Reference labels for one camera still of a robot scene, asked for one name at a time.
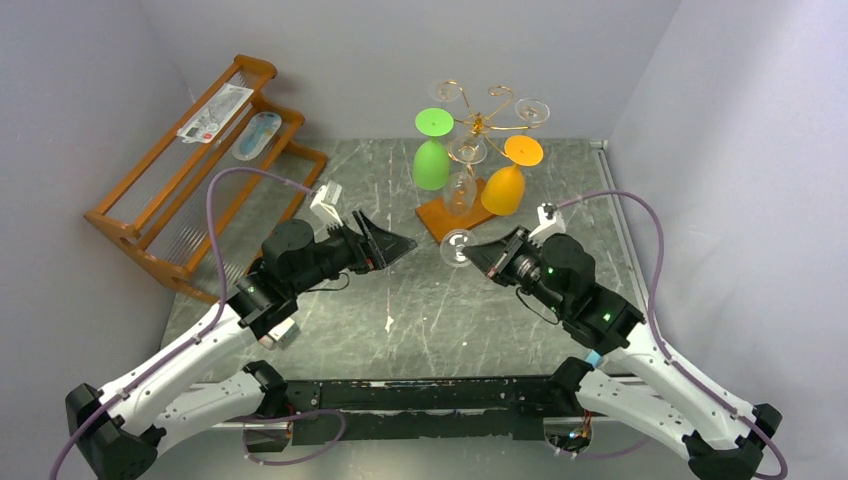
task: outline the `gray marble surface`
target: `gray marble surface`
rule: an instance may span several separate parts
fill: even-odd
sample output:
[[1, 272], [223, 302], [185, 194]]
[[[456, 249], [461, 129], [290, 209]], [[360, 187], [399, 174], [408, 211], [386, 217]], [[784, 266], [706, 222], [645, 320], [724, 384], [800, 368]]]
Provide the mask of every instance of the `gray marble surface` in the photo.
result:
[[[343, 291], [302, 295], [300, 311], [294, 315], [301, 332], [288, 348], [268, 351], [254, 345], [221, 361], [203, 381], [223, 380], [254, 359], [267, 360], [287, 379], [395, 379], [549, 374], [566, 357], [586, 355], [586, 349], [561, 327], [545, 324], [527, 311], [512, 289], [485, 281], [474, 267], [452, 268], [441, 260], [438, 244], [414, 210], [440, 195], [412, 183], [412, 160], [421, 142], [304, 142], [328, 153], [330, 160], [321, 180], [332, 179], [343, 186], [340, 213], [362, 209], [376, 224], [414, 238], [418, 248], [388, 271], [351, 276], [350, 287]], [[603, 188], [597, 157], [587, 141], [541, 143], [545, 160], [524, 169], [527, 188], [521, 208], [512, 216], [475, 228], [478, 241], [498, 238], [517, 224], [534, 228], [536, 206], [544, 201]], [[305, 177], [310, 165], [283, 155], [273, 171], [297, 180]], [[477, 171], [488, 178], [506, 165], [505, 158], [490, 153]], [[249, 262], [292, 195], [285, 187], [262, 180], [221, 236], [228, 263]], [[306, 207], [297, 216], [313, 227], [320, 225]], [[598, 281], [635, 303], [632, 262], [622, 250], [610, 203], [581, 204], [564, 216], [568, 233], [597, 259]], [[323, 235], [319, 231], [316, 238]], [[212, 265], [211, 261], [203, 264], [197, 281], [217, 291]], [[177, 295], [163, 345], [208, 308]]]

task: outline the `cable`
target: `cable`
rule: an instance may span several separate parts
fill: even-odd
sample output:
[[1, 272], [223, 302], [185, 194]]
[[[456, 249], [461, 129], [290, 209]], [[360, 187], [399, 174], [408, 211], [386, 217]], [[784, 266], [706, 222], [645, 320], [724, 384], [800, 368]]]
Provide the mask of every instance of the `cable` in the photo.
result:
[[545, 318], [544, 316], [542, 316], [541, 313], [537, 312], [536, 310], [533, 310], [533, 307], [531, 307], [530, 305], [527, 305], [527, 302], [525, 302], [524, 298], [521, 296], [521, 287], [518, 287], [518, 288], [515, 289], [515, 296], [518, 297], [518, 301], [520, 301], [521, 304], [524, 305], [524, 308], [535, 313], [539, 318], [544, 320], [546, 323], [549, 323], [551, 325], [559, 325], [559, 319], [558, 318], [557, 318], [556, 322], [552, 322], [552, 321], [548, 320], [547, 318]]
[[341, 292], [348, 286], [350, 286], [350, 275], [347, 272], [342, 272], [341, 275], [345, 277], [345, 284], [341, 287], [337, 288], [310, 288], [309, 290], [305, 290], [303, 293], [313, 293], [313, 292]]
[[[209, 182], [209, 188], [206, 191], [206, 228], [209, 232], [209, 242], [212, 245], [212, 254], [215, 257], [215, 264], [216, 264], [216, 267], [218, 269], [218, 277], [221, 280], [221, 297], [218, 300], [218, 311], [215, 312], [215, 317], [212, 319], [211, 322], [209, 322], [205, 327], [203, 327], [198, 332], [198, 335], [200, 336], [200, 338], [203, 338], [204, 336], [206, 336], [207, 333], [209, 333], [210, 331], [212, 331], [215, 328], [215, 325], [217, 325], [218, 321], [221, 319], [221, 315], [224, 314], [224, 306], [226, 305], [226, 302], [227, 302], [227, 275], [226, 275], [226, 271], [224, 270], [224, 258], [221, 256], [221, 249], [218, 246], [218, 238], [217, 238], [216, 233], [215, 233], [215, 215], [214, 215], [213, 209], [212, 209], [212, 194], [215, 190], [215, 186], [218, 184], [218, 182], [221, 180], [221, 178], [223, 178], [227, 175], [230, 175], [232, 173], [239, 173], [239, 172], [240, 173], [253, 173], [253, 174], [262, 175], [264, 177], [271, 178], [271, 179], [277, 180], [279, 182], [282, 182], [285, 185], [288, 185], [289, 187], [300, 190], [301, 192], [305, 193], [308, 196], [315, 195], [315, 191], [312, 190], [309, 187], [305, 187], [305, 186], [303, 186], [303, 185], [301, 185], [297, 182], [289, 180], [288, 178], [273, 174], [271, 172], [266, 172], [264, 170], [259, 170], [259, 169], [256, 169], [256, 168], [250, 168], [250, 167], [227, 168], [225, 170], [221, 170], [220, 172], [218, 172], [217, 175], [212, 177], [212, 181]], [[161, 369], [163, 366], [168, 364], [168, 362], [173, 360], [177, 355], [180, 355], [186, 349], [188, 349], [189, 347], [191, 347], [194, 344], [195, 344], [195, 340], [194, 340], [194, 338], [191, 338], [191, 339], [186, 340], [182, 344], [178, 345], [176, 348], [171, 350], [168, 354], [166, 354], [165, 356], [160, 358], [158, 361], [156, 361], [153, 365], [151, 365], [150, 368], [148, 368], [147, 370], [138, 374], [132, 382], [130, 382], [129, 384], [127, 384], [126, 387], [124, 387], [124, 393], [129, 394], [130, 392], [132, 392], [133, 390], [138, 388], [138, 386], [141, 385], [142, 382], [144, 382], [145, 380], [150, 378], [151, 375], [153, 375], [154, 373], [159, 371], [159, 369]], [[115, 404], [117, 404], [120, 400], [121, 400], [120, 394], [116, 394], [112, 398], [107, 399], [105, 402], [103, 402], [100, 405], [100, 407], [97, 410], [94, 411], [94, 413], [92, 413], [87, 419], [85, 419], [85, 421], [82, 423], [82, 425], [80, 425], [79, 428], [77, 428], [76, 431], [74, 431], [74, 433], [71, 434], [70, 438], [68, 438], [68, 441], [65, 442], [64, 446], [62, 446], [62, 450], [60, 450], [59, 454], [56, 456], [56, 460], [53, 462], [53, 465], [50, 467], [50, 474], [49, 474], [50, 476], [48, 477], [50, 480], [57, 480], [57, 478], [59, 476], [59, 469], [62, 468], [62, 464], [65, 462], [65, 459], [67, 458], [68, 453], [70, 453], [71, 449], [74, 448], [74, 445], [77, 443], [77, 441], [80, 439], [80, 437], [82, 437], [83, 433], [86, 430], [88, 430], [88, 428], [98, 418], [100, 418], [101, 415], [103, 415], [110, 408], [115, 406]]]
[[[657, 285], [659, 285], [659, 281], [660, 281], [660, 273], [662, 272], [663, 257], [665, 256], [665, 236], [663, 234], [662, 224], [660, 223], [660, 218], [657, 215], [657, 212], [654, 211], [654, 209], [648, 204], [648, 202], [646, 202], [644, 199], [642, 199], [638, 195], [635, 195], [633, 193], [626, 192], [626, 191], [623, 191], [623, 190], [604, 190], [604, 191], [599, 191], [599, 192], [586, 193], [586, 194], [581, 195], [577, 198], [574, 198], [574, 199], [571, 199], [571, 200], [566, 200], [566, 201], [563, 201], [563, 202], [557, 204], [557, 208], [563, 209], [563, 208], [575, 205], [577, 203], [581, 203], [585, 200], [589, 200], [589, 199], [596, 198], [596, 197], [603, 197], [603, 196], [607, 196], [607, 195], [626, 197], [626, 198], [629, 198], [629, 199], [635, 201], [636, 203], [641, 205], [648, 212], [648, 215], [650, 215], [651, 219], [654, 221], [654, 226], [656, 227], [656, 230], [657, 230], [657, 244], [658, 244], [657, 265], [656, 265], [656, 268], [654, 269], [654, 275], [651, 278], [651, 284], [650, 284], [650, 286], [648, 286], [648, 312], [647, 312], [647, 317], [648, 317], [648, 326], [650, 327], [650, 330], [651, 330], [651, 335], [654, 338], [654, 342], [659, 347], [660, 352], [662, 352], [663, 357], [665, 357], [665, 359], [669, 363], [671, 363], [671, 365], [673, 365], [674, 368], [678, 372], [680, 372], [681, 375], [683, 375], [687, 380], [692, 382], [692, 384], [695, 385], [695, 387], [697, 387], [699, 390], [701, 390], [705, 395], [707, 395], [708, 397], [713, 399], [713, 401], [715, 401], [716, 403], [721, 405], [722, 408], [724, 408], [725, 410], [730, 412], [731, 415], [737, 416], [739, 418], [739, 420], [743, 424], [745, 424], [745, 426], [750, 428], [751, 431], [754, 432], [758, 437], [760, 437], [760, 439], [769, 447], [769, 449], [771, 449], [771, 451], [774, 453], [774, 456], [777, 458], [777, 462], [780, 464], [780, 472], [777, 473], [776, 475], [766, 475], [766, 474], [762, 474], [762, 473], [756, 473], [756, 474], [754, 474], [754, 478], [759, 478], [759, 479], [762, 479], [762, 480], [784, 480], [789, 475], [789, 465], [786, 463], [786, 458], [783, 456], [783, 453], [780, 451], [780, 449], [777, 448], [777, 445], [775, 445], [775, 443], [771, 440], [771, 438], [769, 438], [769, 436], [766, 435], [765, 432], [763, 432], [762, 429], [760, 427], [758, 427], [754, 421], [752, 421], [748, 417], [739, 416], [737, 409], [733, 405], [731, 405], [729, 402], [727, 402], [719, 394], [712, 391], [703, 382], [698, 380], [698, 378], [695, 377], [695, 375], [693, 375], [692, 372], [690, 372], [685, 366], [681, 365], [679, 362], [674, 360], [674, 358], [671, 355], [671, 351], [666, 346], [665, 340], [662, 338], [662, 335], [660, 334], [659, 323], [657, 322], [657, 317], [656, 317], [656, 293], [657, 293]], [[615, 452], [614, 454], [604, 454], [604, 455], [601, 455], [601, 456], [604, 456], [605, 458], [614, 458], [614, 457], [626, 455], [628, 453], [632, 453], [632, 452], [638, 450], [639, 448], [641, 448], [642, 446], [647, 444], [647, 442], [648, 442], [648, 438], [646, 437], [646, 438], [642, 439], [642, 441], [640, 441], [636, 445], [629, 447], [625, 450], [622, 450], [621, 452]]]
[[285, 467], [285, 466], [288, 466], [288, 465], [295, 465], [295, 464], [298, 464], [298, 463], [306, 462], [308, 460], [312, 460], [313, 458], [317, 457], [318, 455], [325, 453], [329, 449], [338, 445], [339, 440], [341, 440], [342, 435], [344, 435], [345, 429], [347, 429], [347, 419], [345, 419], [344, 414], [342, 412], [338, 411], [338, 410], [320, 409], [320, 410], [313, 410], [311, 412], [300, 413], [300, 414], [297, 414], [297, 415], [291, 415], [291, 416], [283, 417], [283, 418], [272, 418], [272, 419], [248, 418], [248, 419], [241, 419], [241, 421], [251, 422], [251, 423], [294, 422], [295, 420], [303, 420], [304, 418], [312, 418], [312, 417], [317, 417], [319, 415], [335, 415], [335, 416], [339, 417], [339, 423], [340, 423], [339, 433], [337, 433], [335, 438], [330, 440], [326, 445], [324, 445], [320, 449], [310, 453], [309, 455], [305, 455], [305, 456], [300, 457], [300, 458], [295, 458], [294, 460], [279, 460], [279, 461], [262, 460], [261, 458], [254, 456], [252, 453], [250, 453], [248, 451], [248, 449], [247, 449], [247, 430], [243, 430], [242, 433], [241, 433], [241, 446], [242, 446], [242, 450], [244, 451], [244, 458], [246, 458], [247, 460], [250, 460], [253, 463], [258, 463], [259, 465], [268, 465], [268, 466], [271, 466], [271, 467]]

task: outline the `gray wall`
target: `gray wall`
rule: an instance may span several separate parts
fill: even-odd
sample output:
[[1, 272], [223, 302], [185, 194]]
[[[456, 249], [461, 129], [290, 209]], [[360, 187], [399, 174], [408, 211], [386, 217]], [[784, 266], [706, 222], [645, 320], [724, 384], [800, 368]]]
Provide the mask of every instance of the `gray wall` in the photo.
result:
[[268, 59], [268, 91], [324, 138], [418, 136], [427, 85], [447, 78], [484, 113], [492, 85], [548, 102], [542, 136], [607, 138], [679, 3], [142, 0], [195, 94], [236, 53]]
[[[0, 14], [0, 478], [41, 479], [63, 399], [156, 350], [173, 295], [85, 222], [188, 106], [136, 2]], [[91, 478], [74, 451], [60, 478]]]
[[684, 0], [610, 139], [619, 185], [665, 222], [666, 336], [783, 411], [792, 479], [848, 467], [845, 25], [842, 0]]

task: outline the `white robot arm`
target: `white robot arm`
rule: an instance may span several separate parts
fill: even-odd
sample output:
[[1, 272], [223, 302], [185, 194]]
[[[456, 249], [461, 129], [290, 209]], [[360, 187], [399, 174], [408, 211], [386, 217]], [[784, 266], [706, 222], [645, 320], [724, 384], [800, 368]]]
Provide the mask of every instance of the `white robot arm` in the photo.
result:
[[[517, 227], [500, 240], [466, 247], [463, 254], [495, 283], [515, 285], [536, 297], [572, 338], [626, 368], [661, 397], [637, 392], [569, 358], [551, 377], [560, 401], [653, 437], [686, 459], [703, 480], [752, 478], [764, 442], [746, 420], [756, 419], [756, 428], [771, 437], [780, 413], [771, 405], [754, 406], [740, 399], [665, 340], [658, 344], [658, 334], [640, 311], [595, 282], [594, 259], [565, 234], [556, 206], [543, 204], [537, 211], [540, 225], [532, 232]], [[707, 392], [715, 392], [734, 413]]]
[[82, 384], [67, 395], [72, 434], [111, 405], [77, 441], [98, 479], [138, 478], [158, 455], [229, 419], [282, 416], [278, 410], [287, 404], [287, 385], [266, 362], [252, 362], [223, 382], [188, 390], [216, 362], [253, 342], [284, 346], [297, 332], [289, 317], [297, 311], [299, 294], [339, 278], [342, 270], [382, 270], [415, 249], [414, 240], [380, 229], [361, 211], [353, 212], [361, 233], [351, 230], [334, 207], [340, 190], [332, 182], [322, 186], [311, 204], [329, 238], [316, 242], [303, 220], [281, 223], [226, 304], [212, 306], [187, 332], [121, 378], [100, 389]]

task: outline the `purple cable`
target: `purple cable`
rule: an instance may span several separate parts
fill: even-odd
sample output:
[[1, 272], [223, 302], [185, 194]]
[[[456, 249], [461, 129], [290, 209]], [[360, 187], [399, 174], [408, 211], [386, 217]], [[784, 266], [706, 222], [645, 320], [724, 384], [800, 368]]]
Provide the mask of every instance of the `purple cable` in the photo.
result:
[[319, 448], [318, 450], [310, 453], [309, 455], [305, 455], [305, 456], [300, 457], [300, 458], [295, 458], [294, 460], [277, 460], [277, 461], [262, 460], [261, 458], [254, 456], [252, 453], [250, 453], [247, 450], [247, 430], [243, 430], [242, 433], [241, 433], [241, 446], [242, 446], [242, 450], [244, 451], [244, 458], [250, 460], [253, 463], [258, 463], [259, 465], [268, 465], [268, 466], [271, 466], [271, 467], [285, 467], [285, 466], [288, 466], [288, 465], [295, 465], [295, 464], [298, 464], [298, 463], [303, 463], [303, 462], [312, 460], [313, 458], [317, 457], [318, 455], [321, 455], [321, 454], [327, 452], [327, 450], [338, 445], [339, 440], [342, 438], [342, 435], [344, 435], [344, 432], [347, 429], [347, 420], [345, 419], [345, 416], [342, 412], [340, 412], [338, 410], [330, 410], [330, 409], [313, 410], [311, 412], [299, 413], [297, 415], [291, 415], [291, 416], [282, 417], [282, 418], [271, 418], [271, 419], [240, 418], [240, 419], [238, 419], [238, 421], [250, 422], [250, 423], [278, 423], [278, 422], [293, 422], [295, 420], [303, 420], [304, 418], [317, 417], [319, 415], [335, 415], [335, 416], [339, 417], [339, 422], [341, 423], [341, 425], [339, 426], [339, 433], [336, 434], [335, 438], [330, 440], [326, 445]]
[[[716, 403], [721, 405], [722, 408], [724, 408], [725, 410], [730, 412], [731, 415], [738, 416], [738, 411], [733, 405], [731, 405], [729, 402], [727, 402], [719, 394], [712, 391], [707, 385], [705, 385], [703, 382], [698, 380], [698, 378], [695, 377], [695, 375], [693, 375], [692, 372], [687, 370], [685, 366], [681, 365], [679, 362], [677, 362], [676, 360], [674, 360], [672, 358], [671, 351], [666, 346], [665, 340], [662, 338], [662, 335], [660, 334], [659, 323], [657, 322], [657, 316], [656, 316], [656, 293], [657, 293], [657, 286], [659, 285], [659, 282], [660, 282], [660, 272], [662, 272], [663, 257], [665, 256], [665, 236], [663, 235], [662, 224], [660, 223], [660, 218], [657, 215], [657, 212], [654, 211], [654, 209], [648, 204], [648, 202], [646, 202], [644, 199], [642, 199], [638, 195], [635, 195], [635, 194], [630, 193], [630, 192], [625, 192], [623, 190], [604, 190], [604, 191], [600, 191], [600, 192], [586, 193], [586, 194], [581, 195], [577, 198], [574, 198], [574, 199], [571, 199], [571, 200], [566, 200], [566, 201], [558, 204], [557, 208], [562, 209], [562, 208], [565, 208], [565, 207], [570, 207], [570, 206], [575, 205], [577, 203], [583, 202], [584, 200], [589, 200], [591, 198], [596, 198], [596, 197], [603, 197], [603, 196], [607, 196], [607, 195], [627, 197], [631, 200], [634, 200], [636, 203], [641, 205], [648, 212], [648, 214], [651, 216], [651, 219], [654, 221], [654, 226], [656, 226], [656, 229], [657, 229], [657, 243], [658, 243], [657, 266], [654, 269], [654, 275], [651, 278], [651, 284], [648, 286], [648, 312], [647, 312], [648, 326], [651, 329], [651, 335], [654, 338], [654, 342], [659, 347], [659, 350], [660, 350], [660, 352], [662, 352], [663, 357], [665, 357], [665, 359], [668, 360], [671, 363], [671, 365], [673, 365], [674, 368], [677, 369], [678, 372], [680, 372], [681, 375], [683, 375], [687, 380], [692, 382], [692, 384], [695, 385], [695, 387], [697, 387], [699, 390], [704, 392], [704, 394], [706, 394], [711, 399], [713, 399]], [[756, 473], [756, 474], [754, 474], [754, 478], [759, 478], [759, 479], [763, 479], [763, 480], [784, 480], [789, 475], [789, 465], [786, 463], [786, 458], [783, 456], [783, 453], [781, 453], [780, 449], [777, 448], [777, 445], [775, 445], [775, 443], [771, 440], [771, 438], [769, 438], [769, 436], [766, 435], [765, 432], [763, 432], [762, 429], [760, 427], [758, 427], [752, 420], [750, 420], [748, 417], [744, 417], [744, 416], [738, 416], [738, 418], [742, 423], [745, 424], [745, 426], [750, 428], [751, 431], [753, 431], [758, 437], [760, 437], [760, 439], [769, 447], [769, 449], [771, 449], [771, 451], [774, 453], [774, 456], [777, 458], [777, 462], [780, 464], [780, 472], [777, 473], [776, 475], [766, 475], [766, 474], [762, 474], [762, 473]], [[632, 452], [636, 451], [637, 449], [641, 448], [642, 446], [644, 446], [647, 443], [648, 442], [647, 442], [647, 437], [646, 437], [645, 439], [643, 439], [642, 441], [640, 441], [639, 443], [637, 443], [633, 447], [629, 447], [629, 448], [622, 450], [620, 452], [602, 454], [602, 455], [595, 455], [594, 457], [603, 457], [603, 458], [619, 457], [619, 456], [622, 456], [622, 455], [626, 455], [628, 453], [632, 453]]]
[[[218, 311], [215, 312], [215, 317], [209, 322], [205, 327], [203, 327], [198, 335], [202, 338], [207, 333], [212, 331], [215, 328], [215, 325], [218, 324], [218, 321], [221, 319], [221, 315], [224, 314], [224, 305], [227, 302], [227, 275], [224, 270], [224, 258], [221, 256], [221, 250], [218, 247], [218, 239], [215, 235], [215, 215], [212, 211], [212, 194], [215, 190], [215, 185], [218, 184], [218, 181], [231, 174], [231, 173], [255, 173], [258, 175], [262, 175], [267, 178], [272, 178], [274, 180], [278, 180], [285, 185], [288, 185], [292, 188], [300, 190], [306, 195], [312, 196], [315, 194], [315, 191], [305, 187], [297, 182], [291, 181], [288, 178], [281, 177], [279, 175], [275, 175], [270, 172], [266, 172], [264, 170], [259, 170], [256, 168], [250, 167], [234, 167], [227, 168], [225, 170], [221, 170], [217, 175], [212, 177], [212, 181], [209, 182], [209, 189], [206, 191], [206, 228], [209, 230], [209, 242], [212, 245], [212, 254], [215, 257], [215, 263], [218, 268], [218, 277], [221, 279], [221, 297], [218, 300]], [[165, 366], [168, 362], [174, 359], [177, 355], [183, 353], [186, 349], [195, 344], [195, 340], [189, 339], [177, 346], [175, 349], [171, 350], [168, 354], [160, 358], [157, 362], [150, 366], [147, 370], [141, 372], [135, 379], [127, 384], [124, 387], [124, 393], [129, 394], [133, 390], [135, 390], [142, 382], [150, 378], [151, 375], [159, 371], [163, 366]], [[112, 398], [106, 400], [97, 410], [94, 411], [83, 423], [76, 429], [76, 431], [71, 434], [71, 437], [68, 438], [68, 441], [65, 442], [65, 445], [62, 447], [62, 450], [59, 451], [59, 455], [56, 457], [56, 460], [53, 462], [53, 465], [50, 467], [50, 480], [57, 480], [59, 476], [59, 469], [62, 468], [62, 464], [65, 462], [65, 458], [67, 458], [68, 453], [71, 452], [71, 449], [74, 448], [76, 442], [82, 437], [83, 433], [88, 430], [101, 415], [106, 413], [110, 408], [115, 406], [118, 401], [121, 400], [121, 396], [115, 395]]]

